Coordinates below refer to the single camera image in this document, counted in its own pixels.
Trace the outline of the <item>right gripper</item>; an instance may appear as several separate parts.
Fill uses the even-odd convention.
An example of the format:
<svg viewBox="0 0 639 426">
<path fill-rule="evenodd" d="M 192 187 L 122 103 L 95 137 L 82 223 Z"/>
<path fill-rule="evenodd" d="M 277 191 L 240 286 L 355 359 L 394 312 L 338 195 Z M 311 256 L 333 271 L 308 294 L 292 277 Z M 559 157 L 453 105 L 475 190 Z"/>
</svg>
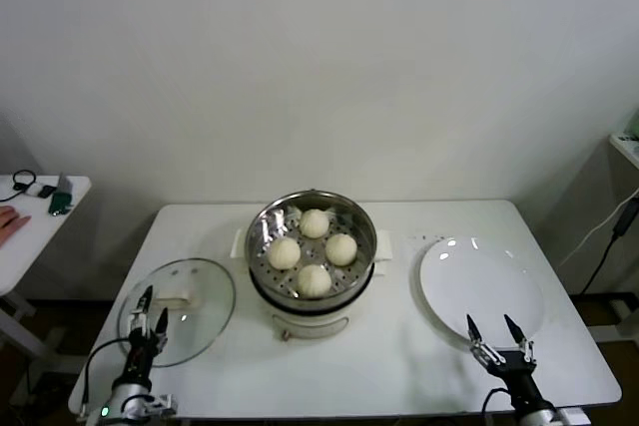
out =
<svg viewBox="0 0 639 426">
<path fill-rule="evenodd" d="M 504 382 L 515 411 L 541 410 L 544 408 L 544 398 L 532 377 L 536 368 L 533 342 L 525 336 L 521 327 L 508 314 L 504 314 L 503 317 L 521 353 L 501 353 L 500 355 L 483 340 L 476 323 L 467 314 L 470 351 L 480 364 L 492 364 L 491 374 Z"/>
</svg>

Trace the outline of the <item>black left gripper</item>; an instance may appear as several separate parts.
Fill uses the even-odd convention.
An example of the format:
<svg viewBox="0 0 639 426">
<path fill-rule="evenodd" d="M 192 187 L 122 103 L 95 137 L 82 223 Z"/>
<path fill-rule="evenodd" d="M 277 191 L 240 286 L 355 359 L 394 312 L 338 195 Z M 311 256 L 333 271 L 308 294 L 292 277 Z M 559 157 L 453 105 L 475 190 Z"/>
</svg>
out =
<svg viewBox="0 0 639 426">
<path fill-rule="evenodd" d="M 153 286 L 149 285 L 133 310 L 133 330 L 141 333 L 129 335 L 130 351 L 124 367 L 124 382 L 140 386 L 151 386 L 150 372 L 154 359 L 162 352 L 167 341 L 168 309 L 163 308 L 154 333 L 149 331 L 148 312 L 153 299 Z"/>
</svg>

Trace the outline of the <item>person's bare hand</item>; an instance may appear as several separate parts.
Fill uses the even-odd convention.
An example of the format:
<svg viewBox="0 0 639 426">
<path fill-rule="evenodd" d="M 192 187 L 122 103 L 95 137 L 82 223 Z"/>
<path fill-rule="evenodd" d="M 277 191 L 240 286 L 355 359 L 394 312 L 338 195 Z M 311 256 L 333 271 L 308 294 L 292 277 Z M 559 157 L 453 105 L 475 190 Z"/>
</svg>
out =
<svg viewBox="0 0 639 426">
<path fill-rule="evenodd" d="M 18 230 L 29 222 L 29 215 L 19 214 L 13 207 L 0 208 L 0 246 L 3 246 Z"/>
</svg>

